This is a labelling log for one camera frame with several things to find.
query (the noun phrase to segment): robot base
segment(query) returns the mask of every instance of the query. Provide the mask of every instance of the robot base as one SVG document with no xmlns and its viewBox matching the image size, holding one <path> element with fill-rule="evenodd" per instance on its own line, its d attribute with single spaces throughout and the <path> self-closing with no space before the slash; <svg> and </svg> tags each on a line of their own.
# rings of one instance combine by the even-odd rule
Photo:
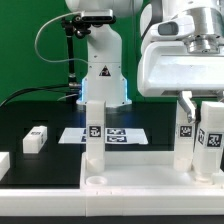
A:
<svg viewBox="0 0 224 224">
<path fill-rule="evenodd" d="M 83 102 L 81 99 L 78 99 L 76 101 L 77 103 L 77 109 L 79 111 L 86 111 L 86 103 Z M 126 102 L 124 102 L 124 104 L 121 104 L 119 106 L 116 107 L 106 107 L 106 113 L 118 113 L 118 112 L 125 112 L 125 111 L 131 111 L 132 109 L 132 101 L 128 100 Z"/>
</svg>

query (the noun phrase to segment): white paper with markers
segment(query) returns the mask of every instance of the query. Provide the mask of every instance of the white paper with markers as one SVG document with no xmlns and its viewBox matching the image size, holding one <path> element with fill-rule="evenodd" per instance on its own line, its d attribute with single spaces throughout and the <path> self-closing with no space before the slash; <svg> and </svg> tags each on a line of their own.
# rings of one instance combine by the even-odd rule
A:
<svg viewBox="0 0 224 224">
<path fill-rule="evenodd" d="M 86 134 L 85 128 L 65 128 L 59 144 L 86 144 Z M 147 145 L 148 140 L 143 129 L 106 128 L 105 143 Z"/>
</svg>

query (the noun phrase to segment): white box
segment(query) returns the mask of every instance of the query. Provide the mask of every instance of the white box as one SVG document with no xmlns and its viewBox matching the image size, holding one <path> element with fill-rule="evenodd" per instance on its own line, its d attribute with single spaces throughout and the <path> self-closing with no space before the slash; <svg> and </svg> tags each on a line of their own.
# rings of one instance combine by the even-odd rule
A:
<svg viewBox="0 0 224 224">
<path fill-rule="evenodd" d="M 23 139 L 23 153 L 37 154 L 47 140 L 47 127 L 33 127 Z"/>
</svg>

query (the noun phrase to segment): white platform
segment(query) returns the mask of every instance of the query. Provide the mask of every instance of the white platform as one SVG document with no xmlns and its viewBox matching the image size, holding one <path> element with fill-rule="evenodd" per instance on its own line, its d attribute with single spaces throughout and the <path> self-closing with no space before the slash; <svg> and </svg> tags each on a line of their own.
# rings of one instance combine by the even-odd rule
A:
<svg viewBox="0 0 224 224">
<path fill-rule="evenodd" d="M 224 215 L 222 172 L 199 184 L 172 168 L 173 152 L 105 155 L 96 177 L 83 154 L 81 189 L 0 190 L 0 216 Z"/>
<path fill-rule="evenodd" d="M 86 172 L 82 158 L 80 187 L 86 214 L 224 214 L 223 172 L 217 184 L 198 183 L 194 172 L 173 169 L 173 152 L 106 152 L 105 171 Z"/>
</svg>

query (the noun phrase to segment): black cable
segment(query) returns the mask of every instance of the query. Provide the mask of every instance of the black cable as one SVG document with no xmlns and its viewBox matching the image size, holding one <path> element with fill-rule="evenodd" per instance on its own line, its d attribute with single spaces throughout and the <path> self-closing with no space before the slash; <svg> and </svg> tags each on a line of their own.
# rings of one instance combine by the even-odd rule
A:
<svg viewBox="0 0 224 224">
<path fill-rule="evenodd" d="M 35 91 L 49 91 L 49 92 L 61 92 L 62 93 L 62 91 L 57 91 L 57 90 L 53 90 L 53 89 L 65 88 L 65 87 L 69 87 L 68 84 L 59 84 L 59 85 L 52 85 L 52 86 L 31 87 L 31 88 L 21 89 L 21 90 L 14 92 L 8 98 L 6 98 L 0 104 L 0 108 L 3 107 L 5 104 L 7 104 L 13 98 L 18 97 L 23 94 L 26 94 L 26 93 L 35 92 Z"/>
</svg>

